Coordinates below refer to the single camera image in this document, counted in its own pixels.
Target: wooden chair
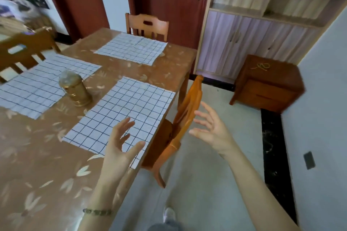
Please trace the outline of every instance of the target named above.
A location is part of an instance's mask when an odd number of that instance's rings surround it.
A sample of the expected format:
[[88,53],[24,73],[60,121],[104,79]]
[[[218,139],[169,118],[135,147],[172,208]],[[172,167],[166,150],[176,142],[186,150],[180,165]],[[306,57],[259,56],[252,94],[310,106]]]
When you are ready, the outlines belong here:
[[131,29],[135,36],[144,36],[149,39],[153,39],[152,33],[154,33],[154,39],[157,39],[157,35],[161,34],[164,36],[164,41],[167,41],[169,31],[168,21],[161,21],[155,16],[145,14],[134,16],[129,13],[125,13],[125,21],[128,34],[131,34]]
[[[18,45],[24,45],[25,48],[14,54],[9,53],[9,49]],[[20,74],[23,71],[16,65],[17,62],[30,69],[38,64],[32,55],[36,54],[41,60],[45,60],[41,51],[47,49],[54,49],[55,52],[60,53],[48,29],[41,28],[32,34],[15,34],[0,42],[0,71],[10,67]],[[6,80],[0,76],[0,84],[5,82]]]
[[183,103],[178,108],[173,123],[167,119],[163,121],[142,162],[142,168],[153,172],[154,178],[162,188],[165,188],[166,184],[159,170],[167,159],[181,146],[180,140],[195,117],[194,111],[200,105],[202,97],[201,83],[203,79],[204,77],[201,75],[196,77]]

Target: wooden table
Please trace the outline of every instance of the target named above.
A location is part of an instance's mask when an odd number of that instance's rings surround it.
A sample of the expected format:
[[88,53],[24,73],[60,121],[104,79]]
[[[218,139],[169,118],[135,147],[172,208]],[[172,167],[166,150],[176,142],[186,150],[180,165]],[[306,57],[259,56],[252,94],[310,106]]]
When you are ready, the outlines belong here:
[[[152,66],[93,53],[119,33],[100,29],[62,52],[102,66],[85,81],[93,94],[93,102],[88,106],[74,107],[69,98],[63,97],[37,120],[0,107],[2,230],[15,230],[16,225],[18,230],[25,231],[76,230],[83,215],[82,209],[97,183],[103,159],[88,161],[93,153],[61,139],[122,76],[176,94],[180,92],[179,99],[184,98],[196,50],[169,43],[164,55],[158,57]],[[122,204],[140,164],[136,170],[129,169],[121,181],[115,195],[115,211]],[[90,173],[77,176],[77,171],[85,166]]]

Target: bracelet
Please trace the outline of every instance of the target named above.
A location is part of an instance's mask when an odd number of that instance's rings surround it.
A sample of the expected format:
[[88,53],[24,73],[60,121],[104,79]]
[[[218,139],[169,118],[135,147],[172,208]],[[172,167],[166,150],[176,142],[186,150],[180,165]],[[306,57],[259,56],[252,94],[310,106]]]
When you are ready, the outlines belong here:
[[111,215],[112,210],[92,210],[89,208],[84,208],[82,210],[85,214],[93,214],[93,215],[99,215],[99,216],[104,216],[104,215]]

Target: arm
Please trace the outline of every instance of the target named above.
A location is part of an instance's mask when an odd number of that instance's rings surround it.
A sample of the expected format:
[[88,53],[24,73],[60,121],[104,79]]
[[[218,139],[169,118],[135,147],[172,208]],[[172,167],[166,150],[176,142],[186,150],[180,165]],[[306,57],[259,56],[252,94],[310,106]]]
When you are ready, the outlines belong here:
[[[120,180],[127,172],[131,161],[145,146],[144,141],[138,142],[128,152],[122,152],[123,143],[130,137],[130,134],[122,135],[132,127],[135,122],[129,123],[130,118],[126,118],[117,124],[111,133],[106,146],[105,158],[101,169],[98,183],[89,200],[88,209],[92,210],[112,210],[113,198]],[[106,231],[109,230],[115,214],[109,216],[95,216],[84,214],[78,231]]]
[[205,120],[194,121],[207,129],[194,128],[189,133],[210,144],[228,162],[255,229],[300,231],[243,154],[215,110],[204,102],[201,104],[208,113],[195,111]]

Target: shoe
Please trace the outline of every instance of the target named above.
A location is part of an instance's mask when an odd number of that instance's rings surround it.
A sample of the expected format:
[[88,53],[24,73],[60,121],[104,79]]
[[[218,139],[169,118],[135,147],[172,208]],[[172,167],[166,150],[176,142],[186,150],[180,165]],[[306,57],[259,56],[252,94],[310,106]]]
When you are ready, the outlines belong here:
[[166,207],[164,209],[164,213],[163,213],[163,221],[164,221],[164,223],[168,219],[176,220],[176,213],[175,213],[175,211],[171,207]]

